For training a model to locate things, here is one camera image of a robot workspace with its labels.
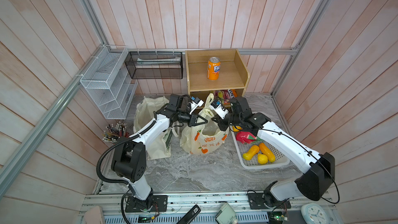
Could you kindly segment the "yellow plastic grocery bag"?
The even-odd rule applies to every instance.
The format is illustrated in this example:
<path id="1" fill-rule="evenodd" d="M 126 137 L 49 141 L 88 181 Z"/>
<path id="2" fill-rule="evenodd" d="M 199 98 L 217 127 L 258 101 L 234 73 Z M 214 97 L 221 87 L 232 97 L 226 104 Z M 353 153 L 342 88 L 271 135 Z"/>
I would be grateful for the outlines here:
<path id="1" fill-rule="evenodd" d="M 211 102 L 215 99 L 210 93 L 206 99 L 204 108 L 198 113 L 208 123 L 195 127 L 186 126 L 180 138 L 180 147 L 192 155 L 209 154 L 218 149 L 228 137 L 229 131 L 221 131 L 218 125 L 212 121 L 212 117 L 218 116 L 210 109 Z"/>

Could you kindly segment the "floral canvas tote bag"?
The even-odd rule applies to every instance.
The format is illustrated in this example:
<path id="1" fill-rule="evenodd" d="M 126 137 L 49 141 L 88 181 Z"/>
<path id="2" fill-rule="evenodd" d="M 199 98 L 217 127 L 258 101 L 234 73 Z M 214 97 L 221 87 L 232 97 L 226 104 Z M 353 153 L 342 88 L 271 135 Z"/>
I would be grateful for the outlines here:
<path id="1" fill-rule="evenodd" d="M 134 116 L 133 131 L 134 133 L 142 129 L 152 118 L 154 112 L 158 111 L 169 100 L 163 96 L 156 99 L 144 97 L 136 107 Z M 171 139 L 179 136 L 180 127 L 168 128 L 155 138 L 153 143 L 146 145 L 146 151 L 150 160 L 163 159 L 171 156 Z"/>

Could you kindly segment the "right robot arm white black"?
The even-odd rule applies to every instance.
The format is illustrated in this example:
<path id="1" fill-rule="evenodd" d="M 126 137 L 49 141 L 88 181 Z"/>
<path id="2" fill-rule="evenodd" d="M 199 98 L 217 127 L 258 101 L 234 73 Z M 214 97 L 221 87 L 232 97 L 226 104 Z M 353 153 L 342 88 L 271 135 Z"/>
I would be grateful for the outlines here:
<path id="1" fill-rule="evenodd" d="M 212 120 L 219 129 L 241 127 L 256 138 L 269 143 L 287 157 L 302 172 L 297 179 L 274 181 L 264 190 L 264 204 L 269 208 L 280 207 L 288 199 L 307 197 L 318 201 L 335 183 L 335 158 L 328 152 L 321 154 L 279 128 L 269 117 L 253 113 L 246 98 L 238 96 L 230 101 L 227 110 L 219 100 L 213 100 L 211 110 L 217 113 Z"/>

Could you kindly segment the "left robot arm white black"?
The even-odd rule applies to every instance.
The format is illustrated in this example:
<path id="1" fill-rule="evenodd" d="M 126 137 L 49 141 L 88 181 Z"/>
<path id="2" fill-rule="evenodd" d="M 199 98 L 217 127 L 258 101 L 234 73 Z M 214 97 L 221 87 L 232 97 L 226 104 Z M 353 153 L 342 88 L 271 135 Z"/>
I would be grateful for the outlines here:
<path id="1" fill-rule="evenodd" d="M 205 118 L 193 113 L 203 104 L 198 97 L 172 94 L 169 103 L 154 112 L 148 124 L 130 137 L 119 138 L 100 156 L 96 165 L 98 178 L 106 183 L 125 184 L 135 199 L 146 201 L 153 193 L 144 176 L 146 148 L 175 122 L 186 123 L 189 127 L 208 123 Z M 119 176 L 118 179 L 107 178 L 101 172 L 102 162 L 110 152 L 114 153 L 111 169 Z"/>

